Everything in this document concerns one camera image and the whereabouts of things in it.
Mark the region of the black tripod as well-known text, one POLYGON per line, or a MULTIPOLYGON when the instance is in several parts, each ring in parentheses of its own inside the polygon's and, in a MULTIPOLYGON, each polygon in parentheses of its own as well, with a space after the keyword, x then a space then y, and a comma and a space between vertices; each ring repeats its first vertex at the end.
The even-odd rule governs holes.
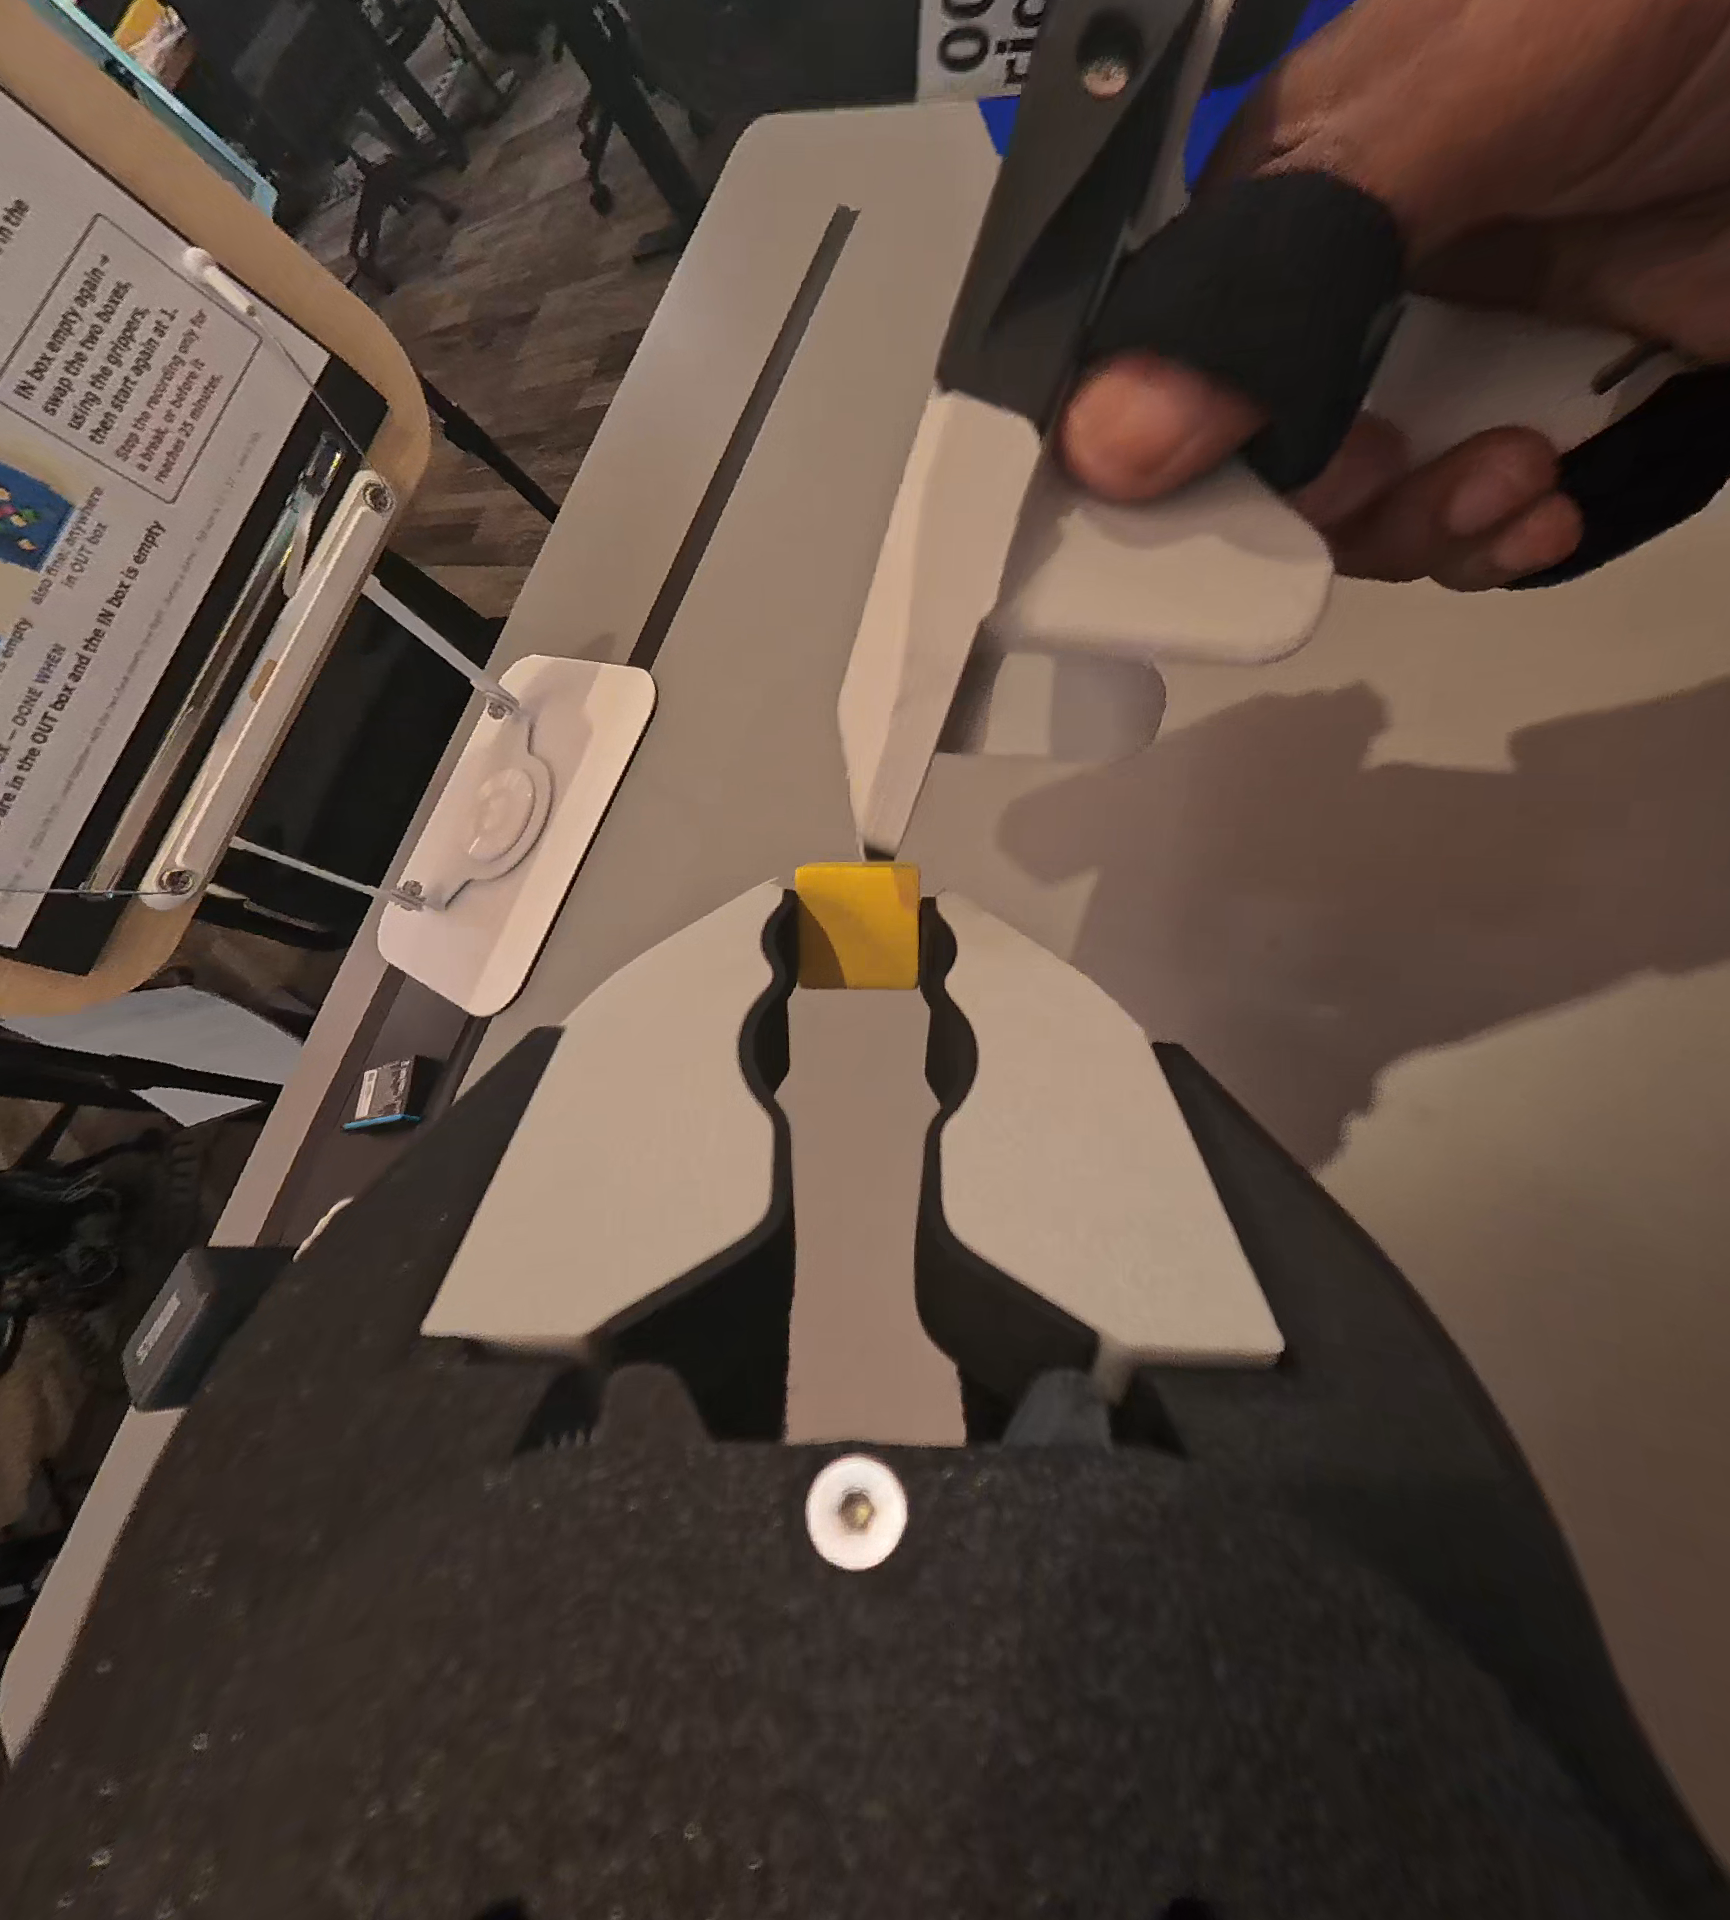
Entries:
POLYGON ((0 1097, 141 1112, 152 1104, 152 1091, 219 1096, 270 1107, 282 1086, 251 1075, 50 1046, 0 1030, 0 1097))

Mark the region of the white desk stand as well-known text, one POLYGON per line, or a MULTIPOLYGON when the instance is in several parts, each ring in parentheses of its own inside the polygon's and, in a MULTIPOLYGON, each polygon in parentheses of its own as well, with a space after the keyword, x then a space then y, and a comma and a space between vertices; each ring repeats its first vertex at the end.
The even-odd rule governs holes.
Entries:
POLYGON ((381 899, 380 956, 465 1013, 511 1002, 578 876, 651 720, 647 670, 529 653, 501 675, 473 663, 434 615, 384 582, 398 491, 373 458, 388 405, 346 361, 266 307, 196 246, 143 265, 109 221, 85 230, 104 304, 152 296, 152 323, 105 320, 111 374, 90 374, 109 467, 138 467, 174 497, 246 375, 282 369, 293 422, 230 536, 172 670, 27 935, 60 972, 104 962, 122 912, 175 913, 216 877, 258 788, 302 745, 352 612, 384 612, 462 677, 473 718, 399 867, 359 879, 381 899))

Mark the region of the blue plastic bin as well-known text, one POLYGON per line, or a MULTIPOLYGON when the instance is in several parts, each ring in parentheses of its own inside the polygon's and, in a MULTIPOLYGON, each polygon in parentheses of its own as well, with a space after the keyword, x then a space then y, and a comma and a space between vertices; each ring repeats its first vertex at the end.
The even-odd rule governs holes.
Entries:
POLYGON ((1219 142, 1236 126, 1259 113, 1269 119, 1278 103, 1282 61, 1230 85, 1209 88, 1192 112, 1185 143, 1185 175, 1196 180, 1213 159, 1219 142))

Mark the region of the black desk leg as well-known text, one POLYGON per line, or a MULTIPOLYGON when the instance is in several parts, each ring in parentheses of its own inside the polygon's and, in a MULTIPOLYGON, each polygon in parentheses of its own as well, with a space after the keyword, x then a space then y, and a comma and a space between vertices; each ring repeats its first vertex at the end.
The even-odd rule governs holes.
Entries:
POLYGON ((634 244, 634 258, 650 261, 683 251, 703 212, 703 191, 659 118, 653 103, 659 88, 626 12, 614 2, 557 2, 551 9, 557 43, 586 81, 576 126, 589 208, 604 218, 616 208, 604 161, 612 138, 619 136, 665 208, 664 223, 634 244))

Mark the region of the black battery charger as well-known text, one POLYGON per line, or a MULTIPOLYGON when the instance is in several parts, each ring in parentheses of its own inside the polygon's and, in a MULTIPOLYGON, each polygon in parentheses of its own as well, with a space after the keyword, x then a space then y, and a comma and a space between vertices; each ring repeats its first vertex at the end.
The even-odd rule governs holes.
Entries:
POLYGON ((282 1244, 187 1247, 119 1343, 129 1407, 158 1414, 192 1403, 221 1350, 293 1255, 296 1250, 282 1244))

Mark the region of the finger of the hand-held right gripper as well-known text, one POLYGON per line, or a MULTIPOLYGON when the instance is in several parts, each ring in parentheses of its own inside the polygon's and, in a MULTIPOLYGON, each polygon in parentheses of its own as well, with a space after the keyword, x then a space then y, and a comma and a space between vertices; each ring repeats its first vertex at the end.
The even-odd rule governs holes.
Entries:
POLYGON ((944 388, 925 396, 836 700, 868 859, 900 854, 1039 460, 1025 418, 944 388))
POLYGON ((1241 460, 1140 502, 1049 462, 982 627, 1005 651, 1265 663, 1310 640, 1332 583, 1325 539, 1241 460))

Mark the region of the white paper sheet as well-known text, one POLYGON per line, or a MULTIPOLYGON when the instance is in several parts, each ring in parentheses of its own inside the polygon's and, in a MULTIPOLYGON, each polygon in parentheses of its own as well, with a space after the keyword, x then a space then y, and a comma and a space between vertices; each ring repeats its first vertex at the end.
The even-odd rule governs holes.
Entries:
POLYGON ((139 987, 74 1013, 0 1019, 0 1031, 83 1064, 156 1067, 159 1078, 139 1094, 182 1127, 274 1099, 303 1050, 274 1019, 187 983, 139 987))

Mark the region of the tan framed display screen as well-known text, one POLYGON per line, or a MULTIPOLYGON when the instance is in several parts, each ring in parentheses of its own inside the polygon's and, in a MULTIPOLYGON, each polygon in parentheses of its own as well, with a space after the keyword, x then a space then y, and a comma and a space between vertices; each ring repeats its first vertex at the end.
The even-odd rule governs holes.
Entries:
POLYGON ((372 309, 0 4, 0 1016, 169 957, 429 443, 372 309))

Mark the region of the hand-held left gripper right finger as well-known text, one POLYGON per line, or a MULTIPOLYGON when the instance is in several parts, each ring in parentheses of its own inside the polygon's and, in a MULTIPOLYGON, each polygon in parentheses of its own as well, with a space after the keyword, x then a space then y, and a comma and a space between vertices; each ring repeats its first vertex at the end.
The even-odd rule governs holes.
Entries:
POLYGON ((963 893, 920 907, 927 1122, 913 1304, 970 1444, 1046 1376, 1262 1371, 1286 1334, 1161 1051, 1091 977, 963 893))

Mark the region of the black office chair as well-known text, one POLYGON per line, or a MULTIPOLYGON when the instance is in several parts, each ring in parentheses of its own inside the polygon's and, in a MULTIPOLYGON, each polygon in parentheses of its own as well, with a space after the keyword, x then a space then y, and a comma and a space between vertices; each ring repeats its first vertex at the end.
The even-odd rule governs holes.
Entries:
POLYGON ((343 284, 353 292, 366 287, 390 296, 398 282, 381 258, 388 216, 428 210, 443 230, 457 227, 460 205, 437 191, 429 177, 460 172, 469 155, 462 122, 447 113, 437 83, 419 80, 411 60, 432 35, 442 35, 453 64, 467 70, 478 66, 478 53, 447 4, 352 2, 346 9, 373 70, 372 92, 357 115, 373 129, 381 152, 366 155, 353 145, 346 147, 355 191, 343 284))

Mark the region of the yellow wooden cube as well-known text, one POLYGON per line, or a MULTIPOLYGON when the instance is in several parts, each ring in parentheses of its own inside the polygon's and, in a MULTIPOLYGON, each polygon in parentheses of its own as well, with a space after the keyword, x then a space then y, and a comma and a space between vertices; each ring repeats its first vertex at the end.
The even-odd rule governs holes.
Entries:
POLYGON ((921 869, 896 859, 808 861, 792 876, 798 987, 913 991, 921 974, 921 869))

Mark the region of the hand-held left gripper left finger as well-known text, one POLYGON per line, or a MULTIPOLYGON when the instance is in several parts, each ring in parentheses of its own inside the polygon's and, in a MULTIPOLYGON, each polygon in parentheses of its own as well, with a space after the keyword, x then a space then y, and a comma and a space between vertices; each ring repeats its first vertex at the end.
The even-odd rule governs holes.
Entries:
POLYGON ((428 1338, 680 1378, 714 1438, 786 1426, 798 910, 759 881, 564 1021, 423 1314, 428 1338))

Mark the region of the person's right hand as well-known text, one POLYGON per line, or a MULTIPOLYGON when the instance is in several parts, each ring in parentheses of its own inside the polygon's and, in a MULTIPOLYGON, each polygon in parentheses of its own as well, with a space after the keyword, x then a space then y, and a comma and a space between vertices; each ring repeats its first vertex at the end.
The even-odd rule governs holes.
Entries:
MULTIPOLYGON (((1435 299, 1730 363, 1725 2, 1351 4, 1248 93, 1204 204, 1283 172, 1379 199, 1435 299)), ((1196 482, 1265 420, 1161 332, 1095 360, 1059 420, 1067 473, 1118 503, 1196 482)), ((1584 538, 1555 447, 1517 426, 1417 460, 1359 415, 1293 502, 1348 578, 1453 591, 1544 573, 1584 538)))

